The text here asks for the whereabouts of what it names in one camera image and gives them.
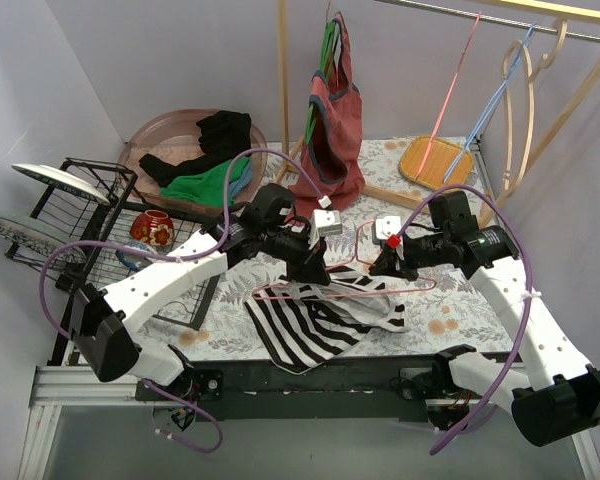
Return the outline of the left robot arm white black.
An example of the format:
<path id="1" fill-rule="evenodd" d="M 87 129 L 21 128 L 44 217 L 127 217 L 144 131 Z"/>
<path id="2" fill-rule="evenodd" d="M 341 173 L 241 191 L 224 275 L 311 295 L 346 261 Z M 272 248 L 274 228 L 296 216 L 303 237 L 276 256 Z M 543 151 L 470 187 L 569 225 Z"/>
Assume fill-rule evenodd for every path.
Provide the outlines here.
<path id="1" fill-rule="evenodd" d="M 103 383 L 124 375 L 149 380 L 173 400 L 193 386 L 185 356 L 138 332 L 165 305 L 203 281 L 265 253 L 286 264 L 286 277 L 327 285 L 325 238 L 341 230 L 339 213 L 326 198 L 298 227 L 287 218 L 295 197 L 277 184 L 261 187 L 240 214 L 224 212 L 167 256 L 116 283 L 77 292 L 69 326 L 73 343 Z"/>

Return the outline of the black white striped tank top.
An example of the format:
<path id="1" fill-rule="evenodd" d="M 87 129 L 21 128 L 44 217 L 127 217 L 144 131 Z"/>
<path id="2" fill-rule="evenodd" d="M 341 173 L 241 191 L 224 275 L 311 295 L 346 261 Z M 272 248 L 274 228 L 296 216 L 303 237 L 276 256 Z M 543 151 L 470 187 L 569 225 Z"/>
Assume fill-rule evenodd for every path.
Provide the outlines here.
<path id="1" fill-rule="evenodd" d="M 250 298 L 244 303 L 272 363 L 294 375 L 306 373 L 358 345 L 372 330 L 408 330 L 405 305 L 395 295 L 328 299 L 344 294 L 386 289 L 386 283 L 343 266 L 324 285 L 291 282 L 267 288 L 261 295 L 285 300 Z"/>

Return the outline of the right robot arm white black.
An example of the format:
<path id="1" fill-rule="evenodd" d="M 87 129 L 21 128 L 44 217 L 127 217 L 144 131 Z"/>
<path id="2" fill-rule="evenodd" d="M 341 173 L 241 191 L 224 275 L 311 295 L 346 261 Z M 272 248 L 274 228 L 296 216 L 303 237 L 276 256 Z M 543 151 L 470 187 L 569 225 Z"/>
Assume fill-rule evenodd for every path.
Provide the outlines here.
<path id="1" fill-rule="evenodd" d="M 437 353 L 425 379 L 444 397 L 463 390 L 507 411 L 531 444 L 541 447 L 600 424 L 600 369 L 567 338 L 533 287 L 521 246 L 500 226 L 480 226 L 465 192 L 431 195 L 433 231 L 410 237 L 398 216 L 375 221 L 380 254 L 373 276 L 414 281 L 422 268 L 458 268 L 513 341 L 503 366 L 460 345 Z"/>

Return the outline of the pink wire hanger front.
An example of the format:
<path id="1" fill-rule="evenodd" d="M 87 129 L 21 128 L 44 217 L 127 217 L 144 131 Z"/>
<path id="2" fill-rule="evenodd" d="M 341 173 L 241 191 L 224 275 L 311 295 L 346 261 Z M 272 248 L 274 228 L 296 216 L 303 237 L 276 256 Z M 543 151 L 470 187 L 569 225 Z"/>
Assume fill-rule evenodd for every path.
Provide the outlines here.
<path id="1" fill-rule="evenodd" d="M 363 222 L 356 229 L 356 232 L 355 232 L 355 242 L 354 242 L 354 250 L 353 250 L 352 256 L 344 262 L 328 266 L 327 270 L 331 271 L 331 270 L 335 269 L 336 267 L 345 266 L 350 263 L 359 263 L 359 264 L 366 265 L 367 267 L 371 267 L 372 266 L 371 262 L 362 260 L 359 256 L 359 237 L 360 237 L 360 233 L 364 230 L 364 228 L 366 226 L 368 226 L 368 225 L 373 226 L 374 224 L 375 224 L 374 220 L 367 220 L 367 221 Z M 427 292 L 427 291 L 431 291 L 438 287 L 438 282 L 434 278 L 425 277 L 425 280 L 430 282 L 430 285 L 427 287 L 420 287 L 420 288 L 413 288 L 413 289 L 384 289 L 384 290 L 373 290 L 373 291 L 344 293 L 344 294 L 328 294 L 328 295 L 326 295 L 326 298 L 339 299 L 339 298 L 349 298 L 349 297 L 352 297 L 352 298 L 373 297 L 373 296 L 380 296 L 380 295 L 394 295 L 394 294 L 403 294 L 403 293 Z M 283 287 L 283 286 L 286 286 L 286 283 L 278 283 L 278 284 L 264 285 L 262 287 L 258 287 L 251 292 L 251 297 L 254 299 L 260 299 L 260 300 L 285 300 L 286 297 L 284 295 L 282 295 L 282 296 L 261 295 L 261 292 L 264 292 L 267 288 Z"/>

